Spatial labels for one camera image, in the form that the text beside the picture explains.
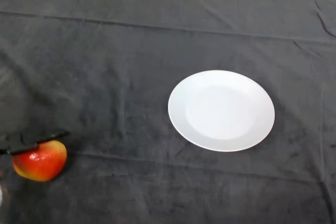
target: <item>apple skin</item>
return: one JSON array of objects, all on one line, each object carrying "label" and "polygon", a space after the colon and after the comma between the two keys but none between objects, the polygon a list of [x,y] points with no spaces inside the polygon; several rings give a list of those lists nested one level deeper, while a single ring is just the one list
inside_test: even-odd
[{"label": "apple skin", "polygon": [[66,160],[65,146],[57,140],[52,140],[39,144],[37,150],[13,156],[13,166],[18,175],[45,182],[52,180],[61,172]]}]

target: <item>white plate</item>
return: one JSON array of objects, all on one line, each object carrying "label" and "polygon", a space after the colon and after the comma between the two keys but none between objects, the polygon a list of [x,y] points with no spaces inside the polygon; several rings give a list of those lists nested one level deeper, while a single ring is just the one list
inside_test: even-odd
[{"label": "white plate", "polygon": [[212,70],[181,81],[168,102],[177,131],[190,142],[219,152],[234,152],[260,143],[275,119],[266,91],[241,74]]}]

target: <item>dark gray towel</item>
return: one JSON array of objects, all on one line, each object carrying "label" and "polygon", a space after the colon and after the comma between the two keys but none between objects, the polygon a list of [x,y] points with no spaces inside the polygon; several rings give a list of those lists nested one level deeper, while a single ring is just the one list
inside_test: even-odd
[{"label": "dark gray towel", "polygon": [[[257,146],[199,148],[167,101],[244,74],[276,120]],[[72,132],[49,183],[15,174],[7,223],[336,223],[336,0],[0,0],[0,133]]]}]

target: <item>table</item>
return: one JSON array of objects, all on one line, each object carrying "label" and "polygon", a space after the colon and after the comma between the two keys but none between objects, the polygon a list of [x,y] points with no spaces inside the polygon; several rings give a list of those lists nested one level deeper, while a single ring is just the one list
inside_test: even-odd
[{"label": "table", "polygon": [[[257,146],[172,126],[172,89],[212,69],[272,98]],[[0,0],[0,132],[54,126],[57,179],[0,159],[7,223],[336,223],[336,0]]]}]

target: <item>gray cloth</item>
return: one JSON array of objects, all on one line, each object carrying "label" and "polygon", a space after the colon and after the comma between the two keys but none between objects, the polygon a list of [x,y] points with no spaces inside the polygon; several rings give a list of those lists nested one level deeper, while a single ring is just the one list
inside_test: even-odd
[{"label": "gray cloth", "polygon": [[[172,126],[170,92],[211,69],[272,98],[257,146]],[[336,0],[0,0],[0,133],[51,126],[57,179],[0,158],[7,223],[336,223]]]}]

